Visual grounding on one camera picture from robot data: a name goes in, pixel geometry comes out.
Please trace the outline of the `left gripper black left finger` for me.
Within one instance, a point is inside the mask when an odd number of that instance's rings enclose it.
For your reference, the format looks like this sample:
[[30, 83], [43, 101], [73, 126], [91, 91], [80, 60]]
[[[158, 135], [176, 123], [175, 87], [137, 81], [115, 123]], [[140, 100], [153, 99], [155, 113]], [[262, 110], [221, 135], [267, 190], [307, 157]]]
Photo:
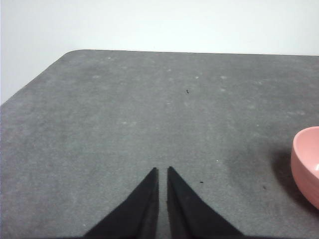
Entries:
[[118, 207], [91, 228], [86, 239], [154, 239], [159, 215], [159, 171], [153, 168]]

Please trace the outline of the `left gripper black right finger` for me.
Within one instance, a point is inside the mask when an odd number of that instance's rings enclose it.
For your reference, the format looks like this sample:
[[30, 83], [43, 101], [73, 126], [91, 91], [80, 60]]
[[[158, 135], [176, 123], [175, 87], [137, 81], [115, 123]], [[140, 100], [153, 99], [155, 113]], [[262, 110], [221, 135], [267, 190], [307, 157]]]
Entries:
[[244, 235], [209, 207], [173, 167], [167, 169], [167, 211], [173, 239], [232, 239]]

